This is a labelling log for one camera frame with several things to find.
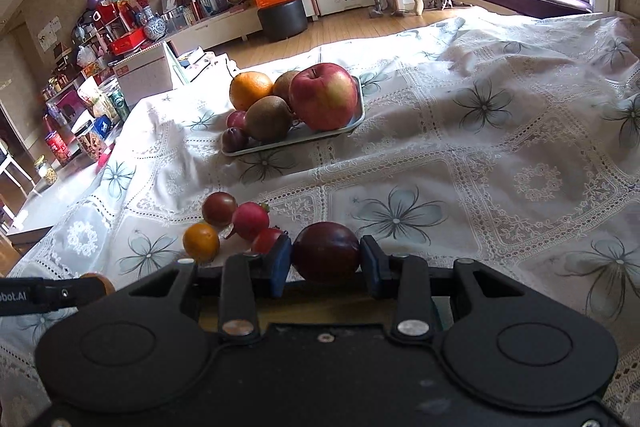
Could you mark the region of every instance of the blue and white porcelain vase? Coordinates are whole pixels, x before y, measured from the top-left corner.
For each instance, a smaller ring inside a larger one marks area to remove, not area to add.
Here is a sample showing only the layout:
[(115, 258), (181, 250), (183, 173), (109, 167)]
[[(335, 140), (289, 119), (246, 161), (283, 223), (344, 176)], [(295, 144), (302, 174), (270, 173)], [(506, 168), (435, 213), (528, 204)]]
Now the blue and white porcelain vase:
[(151, 6), (145, 6), (144, 12), (144, 31), (146, 38), (151, 41), (157, 41), (164, 37), (166, 33), (166, 22), (160, 17), (156, 17), (151, 9)]

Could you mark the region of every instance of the screw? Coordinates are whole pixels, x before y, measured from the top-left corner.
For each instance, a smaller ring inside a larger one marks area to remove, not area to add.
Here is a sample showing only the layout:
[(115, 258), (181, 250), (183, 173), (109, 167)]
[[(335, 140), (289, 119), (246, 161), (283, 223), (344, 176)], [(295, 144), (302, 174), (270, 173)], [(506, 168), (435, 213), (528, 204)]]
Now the screw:
[(426, 322), (414, 319), (402, 321), (396, 328), (400, 333), (408, 337), (420, 337), (429, 331), (429, 325)]
[(335, 337), (331, 333), (320, 333), (318, 335), (318, 342), (322, 342), (323, 344), (332, 343), (335, 340)]
[(222, 330), (233, 337), (245, 337), (254, 332), (254, 325), (244, 319), (236, 319), (225, 322)]

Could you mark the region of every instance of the tray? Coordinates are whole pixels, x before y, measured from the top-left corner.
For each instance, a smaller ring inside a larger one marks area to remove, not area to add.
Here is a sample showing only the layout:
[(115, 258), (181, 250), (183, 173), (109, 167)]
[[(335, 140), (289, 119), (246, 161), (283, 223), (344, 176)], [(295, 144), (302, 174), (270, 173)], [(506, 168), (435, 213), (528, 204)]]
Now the tray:
[(351, 121), (345, 125), (344, 127), (340, 127), (340, 129), (336, 129), (333, 131), (324, 131), (324, 132), (313, 132), (309, 127), (304, 123), (300, 123), (299, 126), (289, 131), (287, 135), (287, 139), (274, 142), (267, 143), (264, 145), (255, 145), (251, 146), (251, 144), (259, 144), (260, 142), (250, 138), (249, 145), (250, 147), (247, 149), (242, 149), (236, 152), (224, 152), (222, 148), (223, 155), (225, 156), (242, 156), (244, 154), (251, 154), (254, 152), (260, 151), (268, 151), (270, 149), (277, 149), (279, 147), (286, 147), (287, 145), (293, 145), (296, 143), (304, 143), (311, 142), (313, 140), (321, 140), (324, 138), (329, 138), (332, 136), (337, 136), (338, 134), (344, 134), (353, 131), (357, 126), (359, 126), (364, 121), (364, 99), (362, 97), (362, 86), (357, 78), (353, 77), (353, 80), (356, 82), (356, 86), (358, 88), (358, 105), (356, 106), (356, 112), (351, 118)]

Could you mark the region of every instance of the round black stool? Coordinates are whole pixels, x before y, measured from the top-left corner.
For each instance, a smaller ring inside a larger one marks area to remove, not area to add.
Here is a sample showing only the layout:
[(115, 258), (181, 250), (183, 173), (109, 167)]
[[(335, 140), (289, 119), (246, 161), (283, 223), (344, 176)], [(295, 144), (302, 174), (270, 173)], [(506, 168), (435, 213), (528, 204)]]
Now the round black stool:
[(291, 0), (260, 8), (258, 19), (271, 42), (283, 41), (306, 30), (305, 6), (302, 0)]

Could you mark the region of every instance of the wooden floor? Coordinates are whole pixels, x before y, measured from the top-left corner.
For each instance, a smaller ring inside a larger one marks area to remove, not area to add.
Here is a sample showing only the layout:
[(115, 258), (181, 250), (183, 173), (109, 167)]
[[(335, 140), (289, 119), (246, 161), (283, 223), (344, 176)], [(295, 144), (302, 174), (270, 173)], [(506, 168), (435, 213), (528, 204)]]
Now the wooden floor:
[(421, 16), (393, 17), (385, 15), (371, 19), (368, 8), (358, 8), (320, 17), (316, 22), (310, 22), (309, 28), (305, 32), (285, 41), (269, 42), (263, 32), (258, 32), (250, 35), (248, 42), (242, 42), (240, 39), (226, 42), (216, 46), (214, 52), (216, 55), (226, 53), (229, 58), (236, 61), (240, 69), (250, 68), (256, 64), (308, 52), (320, 44), (348, 39), (381, 37), (428, 26), (434, 22), (458, 16), (468, 9), (429, 10), (423, 12)]

